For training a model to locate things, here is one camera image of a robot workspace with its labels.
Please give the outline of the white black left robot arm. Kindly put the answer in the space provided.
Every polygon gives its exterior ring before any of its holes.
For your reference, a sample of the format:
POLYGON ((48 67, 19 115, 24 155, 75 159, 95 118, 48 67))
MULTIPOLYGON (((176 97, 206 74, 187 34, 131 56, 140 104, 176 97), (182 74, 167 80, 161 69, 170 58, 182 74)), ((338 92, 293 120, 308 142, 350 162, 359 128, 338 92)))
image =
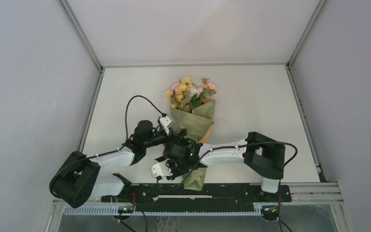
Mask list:
POLYGON ((132 189, 122 178, 113 175, 113 171, 138 163, 150 147, 184 141, 187 130, 176 133, 172 125, 168 117, 160 118, 156 128, 151 121, 142 120, 121 148, 92 157, 80 151, 72 152, 50 181, 50 193, 72 208, 107 195, 127 201, 132 189))

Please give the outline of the orange wrapping paper sheet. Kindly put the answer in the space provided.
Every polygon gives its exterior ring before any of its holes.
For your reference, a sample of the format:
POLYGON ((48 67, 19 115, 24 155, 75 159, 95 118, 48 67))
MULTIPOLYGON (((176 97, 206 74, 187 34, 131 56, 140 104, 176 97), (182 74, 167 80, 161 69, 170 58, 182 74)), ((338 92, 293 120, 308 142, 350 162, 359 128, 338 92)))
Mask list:
MULTIPOLYGON (((174 119, 174 131, 179 133, 186 129, 186 138, 198 143, 208 143, 214 128, 215 100, 204 102, 192 110, 186 112, 172 108, 171 116, 174 119)), ((206 176, 206 168, 199 167, 189 177, 185 177, 184 189, 201 191, 206 176)))

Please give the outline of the peach white fake flower bunch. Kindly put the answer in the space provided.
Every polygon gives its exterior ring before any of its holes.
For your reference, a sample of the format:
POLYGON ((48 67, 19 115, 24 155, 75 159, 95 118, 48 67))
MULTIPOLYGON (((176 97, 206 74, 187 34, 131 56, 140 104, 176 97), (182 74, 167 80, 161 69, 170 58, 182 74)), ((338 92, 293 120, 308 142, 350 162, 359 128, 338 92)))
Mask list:
POLYGON ((191 88, 193 98, 190 105, 186 107, 184 111, 189 111, 202 106, 210 100, 210 97, 217 93, 216 86, 213 83, 210 83, 208 78, 202 78, 201 83, 202 86, 198 87, 193 82, 194 87, 191 88))

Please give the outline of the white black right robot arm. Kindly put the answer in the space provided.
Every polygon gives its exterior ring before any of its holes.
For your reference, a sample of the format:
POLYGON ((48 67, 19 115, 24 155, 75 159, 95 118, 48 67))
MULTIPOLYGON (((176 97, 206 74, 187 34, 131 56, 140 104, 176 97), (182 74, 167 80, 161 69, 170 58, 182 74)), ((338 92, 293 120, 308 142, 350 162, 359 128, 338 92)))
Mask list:
POLYGON ((273 201, 279 195, 285 167, 297 154, 295 145, 258 132, 250 132, 245 139, 220 145, 170 142, 165 145, 162 160, 151 168, 151 174, 156 180, 162 177, 175 180, 182 176, 182 183, 185 183, 199 168, 243 163, 261 176, 259 190, 262 199, 273 201))

